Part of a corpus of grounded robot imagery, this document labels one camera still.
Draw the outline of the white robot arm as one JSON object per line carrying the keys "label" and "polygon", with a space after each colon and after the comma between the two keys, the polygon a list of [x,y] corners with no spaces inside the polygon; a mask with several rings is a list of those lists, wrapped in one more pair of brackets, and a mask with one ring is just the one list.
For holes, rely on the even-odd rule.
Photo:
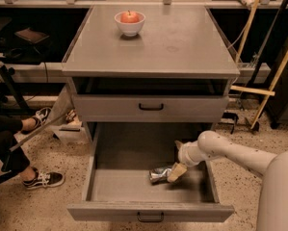
{"label": "white robot arm", "polygon": [[234,143],[214,132],[202,132],[196,141],[177,141],[178,162],[168,176],[176,181],[202,161],[224,157],[262,179],[256,231],[288,231],[288,151],[274,154]]}

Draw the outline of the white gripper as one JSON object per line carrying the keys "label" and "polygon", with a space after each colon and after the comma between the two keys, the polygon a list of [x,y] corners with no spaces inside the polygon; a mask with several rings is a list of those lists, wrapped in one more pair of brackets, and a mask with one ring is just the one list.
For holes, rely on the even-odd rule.
{"label": "white gripper", "polygon": [[174,141],[178,149],[178,162],[175,163],[170,171],[167,180],[172,183],[175,182],[186,171],[187,167],[197,166],[200,162],[207,159],[207,155],[200,151],[196,141],[181,142]]}

